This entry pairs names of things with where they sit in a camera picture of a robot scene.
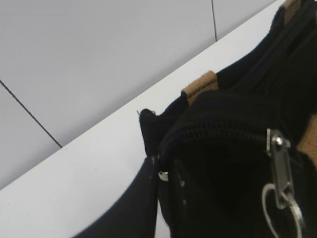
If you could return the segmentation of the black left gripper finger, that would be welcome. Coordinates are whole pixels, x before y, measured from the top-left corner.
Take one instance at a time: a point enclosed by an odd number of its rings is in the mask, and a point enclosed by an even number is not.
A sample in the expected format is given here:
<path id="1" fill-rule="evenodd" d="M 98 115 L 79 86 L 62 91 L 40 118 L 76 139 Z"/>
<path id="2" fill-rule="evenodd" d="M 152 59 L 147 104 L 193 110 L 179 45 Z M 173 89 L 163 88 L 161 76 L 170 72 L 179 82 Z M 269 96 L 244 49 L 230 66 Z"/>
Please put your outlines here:
<path id="1" fill-rule="evenodd" d="M 81 232 L 83 238 L 153 238 L 158 208 L 159 160 L 147 157 L 122 196 Z"/>

